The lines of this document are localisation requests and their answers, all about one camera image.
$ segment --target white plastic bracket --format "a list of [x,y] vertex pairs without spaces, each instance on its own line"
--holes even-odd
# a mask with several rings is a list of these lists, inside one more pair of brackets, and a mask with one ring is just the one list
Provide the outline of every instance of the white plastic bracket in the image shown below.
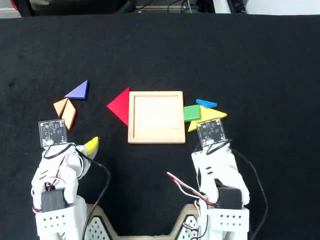
[[250,212],[245,207],[242,209],[208,209],[210,229],[223,232],[249,232]]
[[85,240],[110,240],[110,235],[99,216],[94,216],[85,231]]
[[35,215],[37,234],[40,239],[64,233],[65,239],[81,239],[86,222],[87,205],[76,196],[75,203],[65,209],[37,213]]
[[[199,228],[198,222],[193,215],[187,215],[183,222],[193,228]],[[197,237],[197,234],[197,231],[190,230],[182,225],[175,240],[190,240],[191,238]]]

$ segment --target orange triangle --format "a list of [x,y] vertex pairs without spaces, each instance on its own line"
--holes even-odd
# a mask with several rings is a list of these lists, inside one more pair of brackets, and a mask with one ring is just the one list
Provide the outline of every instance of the orange triangle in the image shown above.
[[68,100],[68,98],[65,98],[65,99],[57,101],[57,102],[55,102],[53,104],[54,109],[55,109],[56,113],[58,114],[59,118],[60,118],[60,116],[62,115],[62,113],[63,113],[63,111],[65,109],[67,100]]
[[62,114],[62,119],[64,119],[64,124],[66,128],[70,131],[72,124],[74,123],[75,116],[76,116],[76,109],[71,103],[71,101],[67,98],[67,102]]

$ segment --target red triangle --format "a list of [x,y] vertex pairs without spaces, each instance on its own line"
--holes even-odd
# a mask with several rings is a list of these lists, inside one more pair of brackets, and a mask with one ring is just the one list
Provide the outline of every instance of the red triangle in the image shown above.
[[126,88],[107,105],[107,108],[127,126],[129,123],[129,92],[130,87]]

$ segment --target yellow piece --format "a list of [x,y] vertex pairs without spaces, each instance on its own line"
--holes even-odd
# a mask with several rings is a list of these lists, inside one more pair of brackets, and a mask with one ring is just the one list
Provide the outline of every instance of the yellow piece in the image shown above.
[[197,123],[208,121],[211,119],[218,119],[218,118],[222,119],[227,116],[225,112],[217,111],[211,108],[205,108],[204,106],[200,106],[200,111],[201,111],[201,119],[191,121],[188,132],[196,130]]
[[72,124],[74,123],[74,119],[76,116],[76,109],[71,103],[71,101],[68,99],[65,104],[65,108],[62,114],[62,119],[64,119],[64,124],[66,128],[70,131]]
[[53,104],[54,109],[56,113],[58,114],[59,118],[61,117],[61,114],[65,110],[66,103],[68,101],[68,98],[62,99],[60,101],[57,101]]
[[97,136],[92,138],[84,146],[86,147],[86,154],[92,154],[94,150],[96,150],[96,148],[99,147],[99,138]]

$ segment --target yellow triangle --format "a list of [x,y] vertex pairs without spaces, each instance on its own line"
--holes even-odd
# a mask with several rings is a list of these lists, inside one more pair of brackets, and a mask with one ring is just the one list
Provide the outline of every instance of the yellow triangle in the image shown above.
[[68,98],[65,98],[65,99],[57,101],[57,102],[55,102],[53,104],[54,109],[55,109],[56,113],[58,114],[59,118],[60,118],[60,116],[62,115],[62,113],[63,113],[63,111],[65,109],[67,101],[68,101]]
[[217,118],[222,119],[227,116],[225,112],[217,111],[211,108],[205,108],[204,106],[200,106],[200,111],[201,111],[201,119],[191,121],[188,132],[196,130],[197,123],[208,121],[211,119],[217,119]]
[[96,150],[96,148],[99,146],[99,138],[97,136],[92,138],[84,146],[86,147],[86,154],[87,155],[92,154]]

